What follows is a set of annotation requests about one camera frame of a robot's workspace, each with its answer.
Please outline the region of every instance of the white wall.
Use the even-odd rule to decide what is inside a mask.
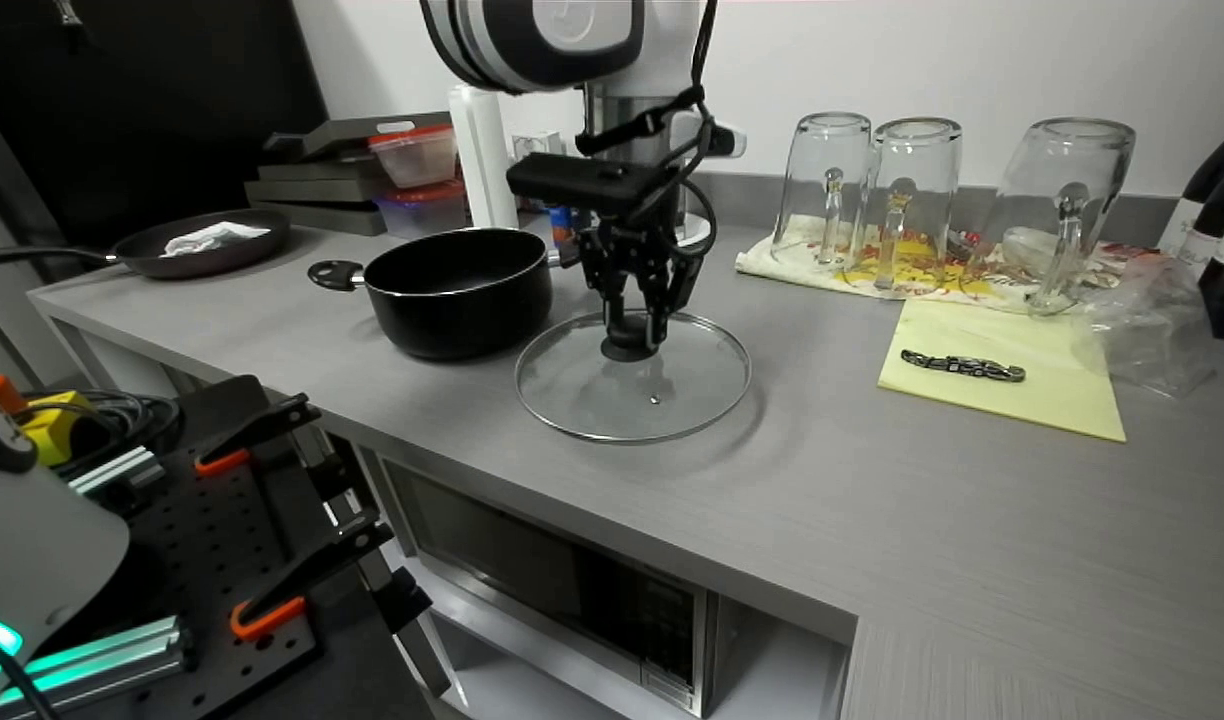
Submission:
[[[440,108],[451,77],[417,0],[295,0],[332,115]],[[750,137],[733,174],[781,178],[794,115],[856,108],[965,125],[965,184],[996,184],[1038,115],[1138,132],[1128,193],[1170,196],[1224,137],[1224,0],[721,0],[721,119]],[[506,102],[506,128],[580,128],[580,102]]]

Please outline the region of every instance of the drinking glass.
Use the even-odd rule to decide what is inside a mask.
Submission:
[[[937,265],[950,242],[950,196],[960,193],[960,137],[960,125],[945,115],[881,125],[871,179],[881,291],[902,295],[907,289],[937,284]]]
[[[991,203],[989,242],[1004,268],[1030,280],[1030,313],[1076,304],[1076,275],[1112,212],[1136,132],[1114,119],[1056,115],[1024,132]]]
[[[850,268],[862,193],[871,178],[871,119],[814,111],[794,125],[783,161],[773,254],[813,257],[822,268]]]

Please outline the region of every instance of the pot handle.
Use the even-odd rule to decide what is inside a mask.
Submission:
[[[329,291],[357,291],[365,280],[365,265],[353,262],[321,262],[307,268],[307,280],[329,289]]]

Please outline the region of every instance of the clear glass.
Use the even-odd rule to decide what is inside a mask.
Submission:
[[[794,125],[783,161],[773,257],[850,268],[871,178],[871,119],[814,111]]]
[[[646,362],[607,362],[605,316],[589,313],[535,337],[515,366],[525,409],[595,444],[672,442],[728,416],[746,387],[746,362],[733,334],[672,316]]]
[[[960,125],[945,115],[902,115],[881,125],[869,219],[877,234],[877,289],[912,291],[940,284],[950,254],[950,202],[960,193]]]
[[[1076,275],[1123,189],[1131,148],[1136,132],[1112,119],[1056,115],[1024,132],[989,218],[989,247],[1011,280],[1035,284],[1030,313],[1076,304]]]

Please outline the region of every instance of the paper sheet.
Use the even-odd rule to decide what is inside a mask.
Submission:
[[[928,373],[902,366],[898,348],[1021,366],[1029,380],[991,383]],[[1024,316],[945,302],[907,302],[881,373],[881,387],[1050,424],[1098,442],[1128,442],[1103,348],[1089,316]]]

